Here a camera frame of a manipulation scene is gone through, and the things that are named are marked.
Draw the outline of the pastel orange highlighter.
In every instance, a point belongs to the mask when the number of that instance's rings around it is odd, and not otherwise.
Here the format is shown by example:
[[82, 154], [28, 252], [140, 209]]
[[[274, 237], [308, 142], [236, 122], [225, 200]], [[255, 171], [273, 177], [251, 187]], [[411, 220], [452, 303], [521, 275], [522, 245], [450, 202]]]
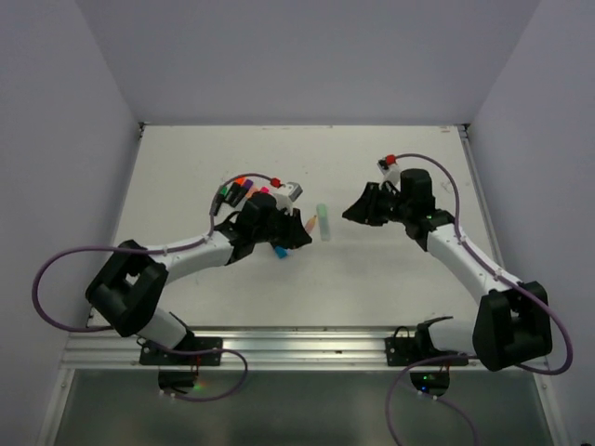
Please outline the pastel orange highlighter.
[[311, 218], [308, 219], [308, 221], [305, 224], [305, 231], [307, 233], [311, 234], [312, 231], [314, 230], [316, 224], [317, 224], [317, 216], [312, 216]]

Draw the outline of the blue black highlighter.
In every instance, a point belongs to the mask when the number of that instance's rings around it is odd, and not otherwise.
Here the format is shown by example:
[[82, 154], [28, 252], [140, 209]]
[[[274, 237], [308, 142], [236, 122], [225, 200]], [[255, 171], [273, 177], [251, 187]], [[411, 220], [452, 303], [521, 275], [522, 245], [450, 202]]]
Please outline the blue black highlighter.
[[273, 251], [280, 259], [286, 258], [288, 256], [287, 250], [281, 246], [274, 246]]

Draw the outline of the pastel green highlighter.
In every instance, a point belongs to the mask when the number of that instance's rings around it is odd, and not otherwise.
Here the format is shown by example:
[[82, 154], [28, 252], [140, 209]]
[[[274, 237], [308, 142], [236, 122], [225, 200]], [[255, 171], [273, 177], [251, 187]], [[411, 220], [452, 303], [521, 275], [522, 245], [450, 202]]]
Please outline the pastel green highlighter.
[[327, 206], [324, 203], [318, 203], [316, 206], [316, 212], [321, 240], [323, 242], [329, 242], [331, 240], [331, 231]]

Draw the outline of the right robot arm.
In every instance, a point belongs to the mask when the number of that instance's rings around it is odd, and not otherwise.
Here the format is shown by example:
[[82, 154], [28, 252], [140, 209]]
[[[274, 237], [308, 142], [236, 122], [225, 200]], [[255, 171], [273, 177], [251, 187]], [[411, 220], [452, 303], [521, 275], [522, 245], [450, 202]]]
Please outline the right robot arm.
[[404, 350], [413, 360], [432, 365], [445, 355], [466, 354], [495, 372], [552, 351], [549, 316], [541, 309], [548, 302], [545, 289], [538, 282], [498, 272], [484, 254], [470, 254], [454, 216], [437, 207], [428, 171], [392, 171], [380, 183], [367, 183], [342, 216], [371, 227], [403, 224], [406, 235], [440, 261], [478, 305], [471, 323], [452, 316], [419, 323]]

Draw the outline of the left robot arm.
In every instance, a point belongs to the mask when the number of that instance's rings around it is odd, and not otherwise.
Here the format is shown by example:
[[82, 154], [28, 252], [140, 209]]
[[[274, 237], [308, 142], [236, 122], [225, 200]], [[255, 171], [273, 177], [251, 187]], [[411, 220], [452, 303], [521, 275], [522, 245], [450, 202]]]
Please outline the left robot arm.
[[236, 263], [259, 243], [294, 250], [312, 238], [299, 209], [280, 209], [273, 196], [258, 192], [212, 231], [187, 243], [154, 252], [133, 240], [122, 243], [88, 285], [86, 300], [120, 336], [137, 335], [180, 365], [192, 356], [193, 334], [159, 308], [164, 288], [203, 269]]

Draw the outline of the peach cap clear highlighter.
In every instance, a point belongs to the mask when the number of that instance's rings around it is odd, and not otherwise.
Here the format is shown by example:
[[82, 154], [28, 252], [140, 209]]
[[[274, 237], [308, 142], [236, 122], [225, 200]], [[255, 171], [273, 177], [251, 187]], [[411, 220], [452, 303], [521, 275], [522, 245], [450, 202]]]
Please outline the peach cap clear highlighter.
[[256, 188], [256, 187], [252, 187], [252, 188], [251, 188], [251, 189], [250, 189], [250, 190], [247, 192], [247, 194], [246, 194], [246, 196], [245, 196], [245, 197], [246, 197], [246, 198], [250, 198], [250, 197], [251, 197], [251, 196], [252, 196], [252, 195], [253, 195], [255, 192], [257, 192], [257, 191], [258, 191], [258, 188]]

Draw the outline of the purple cap black highlighter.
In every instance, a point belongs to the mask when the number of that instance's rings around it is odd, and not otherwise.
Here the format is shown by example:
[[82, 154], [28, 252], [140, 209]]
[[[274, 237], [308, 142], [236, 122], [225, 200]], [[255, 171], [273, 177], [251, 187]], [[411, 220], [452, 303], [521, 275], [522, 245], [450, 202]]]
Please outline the purple cap black highlighter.
[[247, 193], [252, 189], [252, 186], [253, 186], [253, 181], [250, 179], [246, 179], [243, 182], [243, 184], [241, 185], [241, 188], [239, 189], [239, 191], [237, 192], [237, 194], [235, 196], [235, 199], [233, 202], [233, 207], [239, 206], [239, 204], [245, 198]]

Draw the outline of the orange cap black highlighter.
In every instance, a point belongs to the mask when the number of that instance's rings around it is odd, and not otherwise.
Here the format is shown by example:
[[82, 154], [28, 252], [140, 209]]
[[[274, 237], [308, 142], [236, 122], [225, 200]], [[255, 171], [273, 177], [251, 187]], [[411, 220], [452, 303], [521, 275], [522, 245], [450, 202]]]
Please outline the orange cap black highlighter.
[[244, 183], [245, 177], [238, 177], [230, 185], [225, 201], [231, 207], [235, 207], [238, 204], [238, 197], [243, 190]]

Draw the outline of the green cap black highlighter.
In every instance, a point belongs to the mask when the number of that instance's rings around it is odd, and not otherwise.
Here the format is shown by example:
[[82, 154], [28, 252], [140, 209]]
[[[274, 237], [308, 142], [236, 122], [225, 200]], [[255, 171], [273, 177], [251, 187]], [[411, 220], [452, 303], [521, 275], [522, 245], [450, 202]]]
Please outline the green cap black highlighter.
[[227, 195], [228, 195], [228, 188], [222, 187], [218, 192], [218, 195], [215, 200], [215, 204], [213, 205], [213, 216], [217, 216], [222, 205], [227, 202]]

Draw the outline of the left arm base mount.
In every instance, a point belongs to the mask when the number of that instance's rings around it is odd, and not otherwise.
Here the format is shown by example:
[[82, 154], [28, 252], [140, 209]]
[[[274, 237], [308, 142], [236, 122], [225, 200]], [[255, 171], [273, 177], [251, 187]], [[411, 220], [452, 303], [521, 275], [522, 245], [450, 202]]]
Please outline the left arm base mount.
[[197, 383], [202, 367], [219, 367], [221, 363], [223, 339], [221, 337], [186, 337], [170, 353], [145, 342], [140, 351], [139, 364], [157, 367], [181, 367], [181, 371], [158, 373], [158, 385], [162, 390], [187, 393]]

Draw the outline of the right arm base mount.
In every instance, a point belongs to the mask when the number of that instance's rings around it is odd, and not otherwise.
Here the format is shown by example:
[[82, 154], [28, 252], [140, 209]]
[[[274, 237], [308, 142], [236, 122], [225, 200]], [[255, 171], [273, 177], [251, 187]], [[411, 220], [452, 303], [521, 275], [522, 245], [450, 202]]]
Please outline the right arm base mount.
[[457, 355], [451, 361], [436, 363], [437, 372], [411, 372], [412, 385], [416, 390], [432, 397], [441, 397], [450, 386], [450, 368], [465, 367], [469, 361], [454, 350], [440, 350], [430, 340], [430, 328], [443, 321], [451, 321], [452, 316], [423, 321], [416, 326], [398, 326], [394, 332], [384, 338], [386, 362], [389, 367], [407, 366], [414, 362]]

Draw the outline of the aluminium rail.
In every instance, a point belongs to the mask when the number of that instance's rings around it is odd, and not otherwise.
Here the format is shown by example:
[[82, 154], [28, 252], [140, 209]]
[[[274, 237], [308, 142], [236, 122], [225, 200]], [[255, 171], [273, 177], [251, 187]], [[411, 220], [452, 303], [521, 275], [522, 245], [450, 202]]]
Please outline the aluminium rail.
[[[240, 352], [251, 371], [376, 372], [390, 367], [384, 339], [389, 330], [290, 329], [205, 330], [199, 337], [219, 337], [223, 347]], [[74, 370], [134, 370], [141, 367], [135, 337], [114, 332], [72, 334], [60, 367]]]

